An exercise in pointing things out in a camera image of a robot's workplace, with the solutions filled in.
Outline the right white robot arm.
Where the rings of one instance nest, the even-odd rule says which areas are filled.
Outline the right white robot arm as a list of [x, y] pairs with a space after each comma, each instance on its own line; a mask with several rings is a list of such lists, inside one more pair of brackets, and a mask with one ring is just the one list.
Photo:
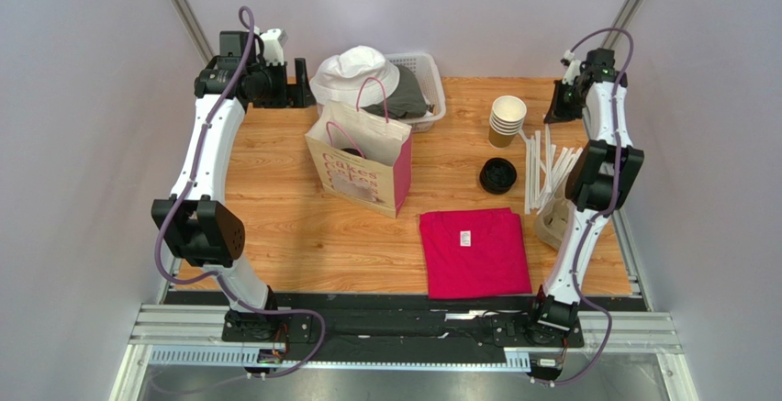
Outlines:
[[629, 137], [624, 111], [628, 79], [615, 67], [613, 50], [598, 48], [579, 61], [567, 52], [564, 78], [556, 81], [547, 124], [588, 116], [590, 137], [564, 185], [568, 219], [553, 271], [531, 310], [529, 330], [541, 342], [573, 331], [583, 301], [582, 281], [598, 238], [622, 207], [638, 176], [644, 153]]

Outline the pink and cream paper bag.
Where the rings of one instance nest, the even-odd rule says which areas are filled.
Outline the pink and cream paper bag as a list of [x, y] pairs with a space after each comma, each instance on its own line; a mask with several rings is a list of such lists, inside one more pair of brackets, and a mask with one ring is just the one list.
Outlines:
[[[305, 134], [324, 190], [386, 217], [396, 218], [412, 179], [412, 128], [330, 101]], [[355, 148], [364, 158], [341, 149]]]

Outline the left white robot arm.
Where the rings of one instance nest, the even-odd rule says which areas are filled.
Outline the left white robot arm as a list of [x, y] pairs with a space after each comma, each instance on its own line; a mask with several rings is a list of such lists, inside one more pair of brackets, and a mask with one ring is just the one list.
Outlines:
[[158, 228], [154, 261], [161, 276], [182, 283], [162, 262], [168, 249], [201, 270], [197, 281], [214, 279], [235, 314], [277, 310], [271, 287], [243, 255], [244, 224], [225, 202], [230, 155], [248, 108], [315, 103], [305, 59], [294, 60], [296, 79], [288, 80], [286, 41], [281, 28], [220, 33], [218, 55], [195, 78], [195, 124], [183, 167], [168, 198], [154, 200], [151, 207]]

